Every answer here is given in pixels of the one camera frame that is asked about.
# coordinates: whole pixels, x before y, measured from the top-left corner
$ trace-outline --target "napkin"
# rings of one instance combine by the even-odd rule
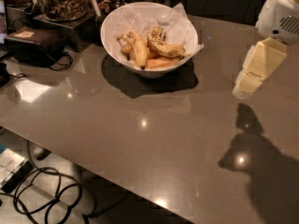
[[[113,44],[113,56],[122,61],[123,63],[130,63],[126,61],[126,58],[121,54],[121,44],[117,41],[117,37],[123,34],[125,31],[132,29],[140,33],[145,39],[147,39],[147,33],[151,26],[160,25],[164,29],[165,42],[177,43],[182,45],[187,53],[191,55],[180,60],[178,65],[186,63],[192,56],[194,56],[199,50],[204,47],[204,44],[198,44],[198,39],[194,35],[196,33],[195,28],[188,20],[184,6],[180,3],[173,8],[169,9],[169,12],[165,12],[163,15],[157,16],[155,14],[156,9],[161,9],[160,5],[157,7],[151,5],[149,7],[126,7],[122,8],[118,18],[116,19],[117,25],[113,31],[113,37],[115,37]]]

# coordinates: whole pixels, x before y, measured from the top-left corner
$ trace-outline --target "food in basket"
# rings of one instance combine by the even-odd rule
[[[186,57],[189,54],[186,53],[185,48],[180,44],[167,44],[162,37],[163,28],[161,26],[153,26],[148,32],[149,45],[157,50],[158,53],[164,57]]]
[[[118,37],[133,47],[135,54],[135,65],[144,69],[148,62],[147,45],[143,37],[134,30],[128,30]]]
[[[121,53],[134,66],[149,70],[174,66],[180,59],[190,55],[180,44],[167,44],[162,34],[161,26],[152,26],[147,40],[144,40],[138,32],[127,30],[118,37],[118,40],[126,42],[121,45]]]

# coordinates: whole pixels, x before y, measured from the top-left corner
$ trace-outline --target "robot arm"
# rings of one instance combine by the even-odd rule
[[[249,98],[287,57],[287,46],[299,42],[299,0],[267,0],[256,23],[265,40],[249,50],[233,95]]]

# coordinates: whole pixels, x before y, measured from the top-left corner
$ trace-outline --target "tabletop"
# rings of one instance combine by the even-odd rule
[[[295,223],[298,46],[248,100],[232,95],[251,45],[244,24],[189,17],[205,47],[163,77],[139,77],[91,44],[55,72],[0,90],[0,126],[192,223]]]

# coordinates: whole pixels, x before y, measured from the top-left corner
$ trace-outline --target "white bowl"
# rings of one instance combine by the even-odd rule
[[[105,18],[101,27],[101,39],[104,48],[113,59],[142,77],[161,77],[179,68],[203,47],[203,45],[198,45],[196,30],[187,16],[174,12],[175,15],[171,17],[173,19],[164,23],[165,26],[171,27],[171,31],[168,30],[168,32],[172,35],[167,34],[167,38],[170,37],[169,43],[183,43],[182,45],[186,51],[191,54],[180,60],[175,66],[155,70],[141,70],[133,66],[132,62],[127,61],[126,57],[121,54],[121,43],[117,40],[117,37],[128,29],[134,29],[146,38],[150,26],[155,21],[163,21],[172,12],[173,8],[171,7],[148,2],[127,4],[115,9]],[[181,37],[179,41],[176,41],[178,34],[181,36],[183,34],[183,40]]]

